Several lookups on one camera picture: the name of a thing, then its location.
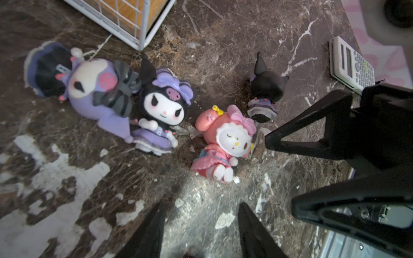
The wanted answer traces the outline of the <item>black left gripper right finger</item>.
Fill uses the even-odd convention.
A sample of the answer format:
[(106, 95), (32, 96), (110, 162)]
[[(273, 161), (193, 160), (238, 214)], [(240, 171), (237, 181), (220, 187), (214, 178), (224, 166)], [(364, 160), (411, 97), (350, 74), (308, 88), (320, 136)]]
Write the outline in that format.
[(239, 205), (238, 226), (243, 258), (288, 258), (245, 202)]

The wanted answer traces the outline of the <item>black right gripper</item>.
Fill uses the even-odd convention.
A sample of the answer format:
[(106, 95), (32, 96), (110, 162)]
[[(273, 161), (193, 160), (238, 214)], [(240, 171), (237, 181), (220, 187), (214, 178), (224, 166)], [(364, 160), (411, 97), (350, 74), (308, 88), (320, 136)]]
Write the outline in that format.
[(397, 258), (413, 255), (413, 228), (363, 218), (364, 207), (413, 203), (413, 92), (390, 84), (362, 96), (334, 90), (265, 136), (268, 150), (348, 160), (359, 177), (296, 196), (294, 218)]

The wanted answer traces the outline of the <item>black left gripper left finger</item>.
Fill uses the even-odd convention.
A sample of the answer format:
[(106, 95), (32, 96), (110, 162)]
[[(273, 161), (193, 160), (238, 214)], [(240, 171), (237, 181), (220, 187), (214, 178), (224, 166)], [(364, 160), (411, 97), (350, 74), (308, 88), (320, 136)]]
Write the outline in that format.
[(115, 258), (160, 258), (166, 209), (157, 203)]

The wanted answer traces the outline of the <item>pink bow My Melody figurine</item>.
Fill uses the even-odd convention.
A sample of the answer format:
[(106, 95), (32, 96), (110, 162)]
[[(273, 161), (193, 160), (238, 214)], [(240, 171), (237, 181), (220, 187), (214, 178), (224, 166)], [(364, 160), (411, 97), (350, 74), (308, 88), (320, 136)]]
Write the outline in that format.
[(232, 182), (238, 159), (246, 158), (253, 148), (254, 120), (245, 117), (236, 105), (226, 111), (214, 105), (198, 117), (195, 127), (202, 132), (206, 146), (190, 169), (221, 183)]

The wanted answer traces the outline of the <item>small black Kuromi figurine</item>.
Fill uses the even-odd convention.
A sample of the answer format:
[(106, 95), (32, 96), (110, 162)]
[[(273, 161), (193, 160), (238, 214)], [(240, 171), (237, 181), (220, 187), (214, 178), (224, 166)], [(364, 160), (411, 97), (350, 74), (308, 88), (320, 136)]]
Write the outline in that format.
[(252, 99), (247, 103), (248, 116), (257, 123), (266, 123), (277, 116), (275, 103), (284, 96), (289, 76), (280, 76), (268, 69), (261, 53), (257, 53), (254, 76), (250, 79)]

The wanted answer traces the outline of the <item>large purple Kuromi doll figurine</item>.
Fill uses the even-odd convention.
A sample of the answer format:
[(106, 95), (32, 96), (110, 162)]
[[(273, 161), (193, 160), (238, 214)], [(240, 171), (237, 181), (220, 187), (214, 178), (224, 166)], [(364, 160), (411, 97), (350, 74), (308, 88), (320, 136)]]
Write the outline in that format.
[(126, 62), (85, 60), (81, 49), (47, 41), (26, 57), (24, 82), (38, 96), (69, 101), (79, 115), (95, 120), (101, 129), (126, 143), (133, 142), (129, 120), (132, 95), (142, 82)]

